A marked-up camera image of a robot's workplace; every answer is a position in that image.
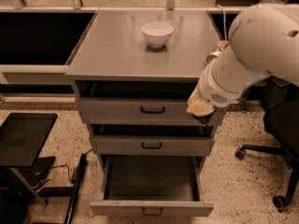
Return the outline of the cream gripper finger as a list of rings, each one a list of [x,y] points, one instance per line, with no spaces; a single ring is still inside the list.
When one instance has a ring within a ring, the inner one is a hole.
[[[214,107],[209,103],[196,86],[187,101],[187,112],[196,117],[203,117],[214,112]]]

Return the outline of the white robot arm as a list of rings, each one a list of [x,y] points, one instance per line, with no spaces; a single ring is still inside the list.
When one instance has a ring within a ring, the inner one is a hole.
[[[299,85],[298,4],[260,4],[240,12],[231,24],[228,46],[200,75],[187,112],[210,115],[271,76]]]

